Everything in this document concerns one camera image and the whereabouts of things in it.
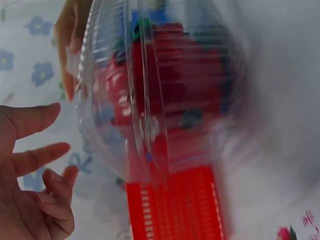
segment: white bedsheet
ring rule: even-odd
[[[280,227],[290,225],[298,240],[311,239],[320,224],[320,2],[239,0],[240,16],[232,18],[234,5],[226,4],[232,1],[215,1],[246,49],[270,126],[264,154],[246,158],[222,179],[232,239],[273,240]],[[75,104],[66,102],[61,87],[53,24],[62,7],[59,0],[0,0],[0,103],[61,102],[56,123],[18,141],[15,151],[69,142],[71,151],[49,167],[57,172],[69,164],[80,168],[70,239],[124,240],[129,226],[121,181],[83,145]],[[19,179],[21,187],[40,190],[41,171]],[[313,226],[303,221],[309,211]]]

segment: red toy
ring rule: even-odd
[[[112,103],[111,123],[127,139],[126,190],[134,239],[224,240],[208,155],[208,132],[223,116],[220,52],[202,49],[177,23],[149,26],[143,39],[132,43],[131,62],[124,50],[115,52],[106,74],[99,73],[93,86],[94,103]],[[154,117],[154,136],[139,136],[142,154],[132,130],[128,79],[134,86],[137,118]]]

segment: blue flower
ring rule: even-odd
[[[44,189],[42,174],[45,169],[42,167],[28,175],[23,176],[23,185],[26,188],[31,188],[33,191],[40,192]]]
[[[31,22],[25,25],[24,27],[29,29],[29,33],[32,36],[42,35],[48,36],[50,35],[51,28],[53,28],[53,24],[49,21],[44,21],[41,16],[35,16],[32,18]]]
[[[0,49],[0,71],[11,71],[14,68],[14,54]]]
[[[78,153],[73,153],[69,159],[69,165],[76,165],[80,172],[90,175],[92,171],[88,169],[92,163],[93,158],[89,155],[86,159],[81,159]]]
[[[36,87],[40,87],[46,81],[52,79],[55,75],[52,63],[37,63],[34,65],[34,71],[31,76],[31,80]]]

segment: red plastic grid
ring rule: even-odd
[[[224,240],[210,167],[173,174],[163,185],[126,185],[135,240]]]

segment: plastic lid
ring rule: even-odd
[[[217,16],[209,0],[93,1],[80,128],[127,181],[166,179],[218,158],[215,125],[230,116],[239,59]]]

